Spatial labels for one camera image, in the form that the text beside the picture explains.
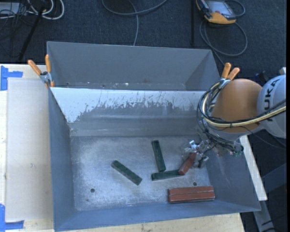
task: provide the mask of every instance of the wire bundle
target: wire bundle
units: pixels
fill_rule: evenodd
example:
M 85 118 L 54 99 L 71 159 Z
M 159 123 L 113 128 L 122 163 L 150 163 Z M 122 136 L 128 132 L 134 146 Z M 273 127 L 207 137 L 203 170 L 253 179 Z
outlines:
M 248 132 L 252 133 L 246 126 L 254 123 L 259 123 L 263 120 L 274 117 L 280 113 L 285 112 L 286 106 L 278 108 L 286 102 L 286 99 L 279 102 L 275 106 L 268 109 L 268 111 L 263 112 L 257 116 L 254 116 L 249 119 L 241 119 L 234 121 L 226 121 L 219 117 L 212 117 L 211 112 L 215 106 L 215 100 L 220 91 L 223 89 L 227 79 L 221 78 L 220 81 L 214 83 L 200 98 L 199 104 L 197 107 L 197 122 L 200 128 L 203 129 L 203 132 L 207 137 L 214 142 L 215 144 L 222 145 L 231 152 L 234 152 L 234 142 L 225 140 L 219 137 L 217 134 L 214 135 L 209 129 L 214 129 L 216 131 L 223 131 L 226 128 L 232 127 L 242 127 L 245 128 Z

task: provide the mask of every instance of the orange handle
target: orange handle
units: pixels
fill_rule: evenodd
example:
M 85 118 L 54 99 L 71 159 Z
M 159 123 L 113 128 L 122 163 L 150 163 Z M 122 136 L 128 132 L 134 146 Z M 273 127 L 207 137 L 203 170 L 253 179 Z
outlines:
M 30 65 L 31 68 L 34 70 L 34 72 L 36 72 L 38 75 L 40 75 L 42 73 L 42 71 L 39 69 L 39 67 L 32 60 L 30 60 L 30 59 L 28 60 L 28 65 Z
M 46 64 L 47 72 L 51 72 L 52 68 L 50 66 L 50 60 L 49 60 L 49 55 L 48 54 L 45 55 L 45 64 Z
M 226 63 L 224 65 L 221 78 L 227 78 L 227 76 L 228 76 L 228 74 L 230 72 L 230 69 L 231 69 L 231 64 L 230 63 Z
M 234 68 L 228 75 L 228 79 L 233 80 L 235 76 L 240 72 L 240 68 Z

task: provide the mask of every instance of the electronic device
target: electronic device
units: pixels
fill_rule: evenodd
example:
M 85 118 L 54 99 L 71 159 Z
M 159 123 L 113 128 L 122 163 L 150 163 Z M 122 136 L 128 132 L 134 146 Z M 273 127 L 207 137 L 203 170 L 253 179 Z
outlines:
M 196 5 L 210 23 L 226 26 L 236 22 L 235 13 L 223 0 L 196 0 Z

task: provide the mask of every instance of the white cable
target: white cable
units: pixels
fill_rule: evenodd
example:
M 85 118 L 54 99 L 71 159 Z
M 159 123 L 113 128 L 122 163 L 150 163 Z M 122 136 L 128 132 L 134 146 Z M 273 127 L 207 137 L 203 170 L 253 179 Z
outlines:
M 50 0 L 50 1 L 52 3 L 51 8 L 48 11 L 42 13 L 42 15 L 45 15 L 45 14 L 48 14 L 48 13 L 52 12 L 52 10 L 54 8 L 54 1 L 53 0 Z M 27 11 L 27 12 L 28 13 L 31 13 L 31 14 L 37 15 L 39 12 L 32 6 L 31 1 L 30 0 L 27 0 L 27 2 L 30 4 L 30 8 L 33 10 L 33 12 L 32 11 Z
M 31 12 L 31 11 L 28 11 L 28 12 L 37 15 L 38 14 L 38 11 L 31 5 L 30 0 L 27 0 L 27 1 L 30 4 L 30 8 L 34 11 L 34 13 Z M 62 11 L 61 11 L 61 14 L 59 16 L 57 16 L 57 17 L 48 17 L 48 16 L 45 16 L 45 14 L 50 13 L 53 10 L 53 8 L 54 8 L 54 2 L 53 2 L 53 0 L 51 0 L 51 3 L 52 3 L 51 9 L 49 11 L 47 11 L 47 12 L 42 13 L 42 17 L 45 18 L 45 19 L 48 19 L 48 20 L 58 20 L 58 19 L 62 18 L 63 15 L 64 15 L 64 4 L 63 4 L 63 1 L 62 0 L 59 0 L 59 1 L 60 1 L 60 4 L 61 4 L 61 7 L 62 7 Z

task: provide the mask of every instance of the cable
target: cable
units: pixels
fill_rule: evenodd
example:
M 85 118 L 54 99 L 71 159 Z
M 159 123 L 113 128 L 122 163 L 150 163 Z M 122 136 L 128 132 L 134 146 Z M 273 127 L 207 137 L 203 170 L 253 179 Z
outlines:
M 237 3 L 238 3 L 238 4 L 243 8 L 243 12 L 240 13 L 240 14 L 238 14 L 238 15 L 236 14 L 236 17 L 241 17 L 241 16 L 243 16 L 243 15 L 246 13 L 245 7 L 244 7 L 243 4 L 241 4 L 239 1 L 237 1 L 237 0 L 224 0 L 224 1 L 225 1 L 225 2 L 227 2 L 227 1 L 234 1 L 234 2 L 237 2 Z M 225 56 L 229 56 L 229 57 L 237 57 L 237 56 L 243 54 L 243 53 L 246 51 L 247 46 L 248 46 L 247 35 L 246 35 L 245 31 L 243 30 L 243 28 L 242 28 L 238 23 L 234 22 L 234 24 L 235 24 L 235 25 L 236 25 L 236 26 L 241 30 L 241 32 L 242 32 L 243 35 L 244 35 L 244 38 L 245 38 L 245 46 L 244 46 L 243 50 L 240 51 L 239 53 L 236 53 L 236 54 L 229 54 L 229 53 L 226 53 L 226 52 L 219 51 L 218 49 L 216 49 L 216 48 L 214 48 L 214 47 L 212 46 L 212 44 L 210 43 L 210 41 L 209 41 L 209 39 L 208 39 L 207 33 L 206 33 L 206 24 L 205 24 L 205 26 L 203 26 L 204 21 L 205 21 L 205 20 L 203 20 L 203 21 L 201 22 L 200 27 L 199 27 L 200 35 L 201 35 L 202 39 L 205 41 L 205 43 L 206 43 L 206 44 L 207 44 L 207 45 L 208 45 L 208 46 L 213 50 L 214 54 L 216 55 L 216 57 L 218 58 L 218 60 L 222 63 L 222 65 L 224 65 L 225 63 L 222 61 L 222 59 L 220 58 L 220 56 L 218 55 L 218 53 L 220 53 L 220 54 L 222 54 L 222 55 L 225 55 Z
M 130 0 L 127 0 L 127 1 L 132 5 L 134 11 L 136 12 L 136 8 L 135 8 L 134 4 Z M 138 16 L 138 14 L 136 14 L 136 33 L 135 33 L 133 46 L 135 46 L 135 44 L 136 44 L 138 33 L 139 33 L 139 16 Z
M 246 9 L 245 9 L 244 5 L 242 3 L 240 3 L 238 0 L 224 0 L 224 1 L 225 2 L 227 2 L 227 1 L 237 2 L 242 7 L 243 12 L 241 14 L 235 14 L 236 17 L 241 17 L 241 16 L 243 16 L 246 13 Z
M 245 126 L 241 126 L 242 128 L 246 129 L 248 132 L 250 132 L 252 135 L 256 136 L 257 138 L 259 138 L 261 141 L 265 142 L 266 144 L 268 144 L 271 147 L 275 147 L 275 148 L 279 148 L 279 149 L 286 149 L 286 148 L 282 148 L 276 145 L 273 145 L 271 143 L 269 143 L 268 141 L 262 139 L 261 137 L 259 137 L 256 133 L 253 133 L 251 130 L 249 130 L 248 128 L 246 128 Z
M 127 0 L 127 1 L 132 5 L 132 7 L 133 7 L 133 9 L 134 9 L 134 12 L 133 12 L 133 13 L 120 13 L 120 12 L 113 11 L 113 10 L 109 9 L 109 8 L 105 5 L 104 0 L 102 0 L 102 5 L 104 6 L 104 8 L 105 8 L 106 10 L 108 10 L 109 12 L 112 12 L 112 13 L 114 13 L 114 14 L 116 14 L 116 15 L 123 15 L 123 16 L 131 16 L 131 15 L 135 15 L 135 16 L 136 16 L 136 33 L 135 33 L 135 38 L 134 38 L 134 42 L 133 42 L 133 46 L 135 46 L 135 45 L 136 45 L 136 40 L 137 40 L 137 37 L 138 37 L 138 32 L 139 32 L 139 17 L 138 17 L 138 15 L 139 15 L 139 14 L 143 14 L 143 13 L 147 13 L 147 12 L 150 12 L 150 11 L 153 11 L 153 10 L 159 8 L 159 7 L 162 6 L 162 5 L 163 5 L 167 0 L 164 0 L 162 3 L 158 4 L 158 5 L 155 6 L 155 7 L 152 7 L 152 8 L 150 8 L 150 9 L 146 9 L 146 10 L 142 10 L 142 11 L 137 11 L 136 8 L 135 8 L 135 6 L 134 6 L 134 4 L 133 4 L 130 0 Z
M 277 231 L 277 232 L 282 232 L 281 230 L 275 229 L 274 227 L 266 229 L 266 230 L 263 230 L 262 232 L 268 232 L 268 231 L 271 231 L 271 230 L 274 230 L 274 231 Z
M 106 5 L 104 4 L 104 0 L 102 0 L 102 5 L 104 6 L 105 9 L 107 9 L 109 12 L 112 12 L 114 14 L 118 14 L 118 15 L 139 15 L 139 14 L 143 14 L 143 13 L 147 13 L 147 12 L 150 12 L 150 11 L 153 11 L 157 8 L 159 8 L 160 6 L 162 6 L 167 0 L 164 0 L 162 3 L 158 4 L 157 6 L 155 7 L 152 7 L 150 9 L 146 9 L 146 10 L 142 10 L 142 11 L 135 11 L 133 13 L 120 13 L 120 12 L 116 12 L 116 11 L 113 11 L 113 10 L 110 10 L 109 8 L 106 7 Z
M 61 7 L 62 7 L 62 11 L 61 11 L 61 14 L 60 14 L 59 16 L 57 16 L 57 17 L 49 17 L 49 16 L 45 16 L 46 14 L 49 14 L 50 12 L 52 12 L 52 10 L 54 9 L 54 1 L 53 1 L 53 0 L 50 0 L 50 1 L 51 1 L 51 8 L 50 8 L 48 11 L 43 12 L 43 13 L 42 13 L 42 17 L 45 18 L 45 19 L 48 19 L 48 20 L 58 20 L 58 19 L 62 18 L 63 15 L 64 15 L 64 10 L 65 10 L 65 8 L 64 8 L 64 3 L 63 3 L 62 0 L 59 0 L 59 1 L 60 1 L 60 4 L 61 4 Z M 30 0 L 27 0 L 27 2 L 28 2 L 29 5 L 30 5 L 30 6 L 29 6 L 30 9 L 33 10 L 33 12 L 32 12 L 32 11 L 28 11 L 28 13 L 31 13 L 31 14 L 35 14 L 35 15 L 37 15 L 39 12 L 38 12 L 34 7 L 33 7 L 31 1 L 30 1 Z
M 208 45 L 208 46 L 209 46 L 209 47 L 214 51 L 215 55 L 218 57 L 219 61 L 220 61 L 223 65 L 224 65 L 225 63 L 221 60 L 221 58 L 218 56 L 217 53 L 220 53 L 220 54 L 222 54 L 222 55 L 229 56 L 229 57 L 237 57 L 237 56 L 243 54 L 243 53 L 246 51 L 247 46 L 248 46 L 247 35 L 246 35 L 245 31 L 243 30 L 243 28 L 242 28 L 238 23 L 234 22 L 234 24 L 235 24 L 235 25 L 236 25 L 236 26 L 241 30 L 241 32 L 242 32 L 243 35 L 244 35 L 244 38 L 245 38 L 245 46 L 244 46 L 244 48 L 243 48 L 239 53 L 236 53 L 236 54 L 229 54 L 229 53 L 226 53 L 226 52 L 222 52 L 222 51 L 220 51 L 220 50 L 218 50 L 218 49 L 216 49 L 216 48 L 214 48 L 214 47 L 212 46 L 212 44 L 210 43 L 210 41 L 209 41 L 209 39 L 208 39 L 207 33 L 206 33 L 206 26 L 203 26 L 204 21 L 205 21 L 205 19 L 201 22 L 200 27 L 199 27 L 200 35 L 201 35 L 202 39 L 205 41 L 205 43 L 206 43 L 206 44 L 207 44 L 207 45 Z
M 208 104 L 208 100 L 210 102 L 212 101 L 213 98 L 210 95 L 213 94 L 213 92 L 215 92 L 216 90 L 218 90 L 218 92 L 220 92 L 220 89 L 218 87 L 218 85 L 220 83 L 222 83 L 222 82 L 219 81 L 219 82 L 215 83 L 214 85 L 212 85 L 212 87 L 202 95 L 202 97 L 199 101 L 200 111 L 201 111 L 202 115 L 204 116 L 204 119 L 206 120 L 206 122 L 208 124 L 211 124 L 211 125 L 217 126 L 217 127 L 239 127 L 239 126 L 245 126 L 245 125 L 249 125 L 249 124 L 258 123 L 260 121 L 274 117 L 274 116 L 286 111 L 286 106 L 283 106 L 281 108 L 276 109 L 278 106 L 280 106 L 286 102 L 286 100 L 283 100 L 282 102 L 278 103 L 274 107 L 270 108 L 268 110 L 268 112 L 262 113 L 254 118 L 237 120 L 237 121 L 225 121 L 221 118 L 218 118 L 219 120 L 214 119 L 207 114 L 208 109 L 207 109 L 206 105 Z

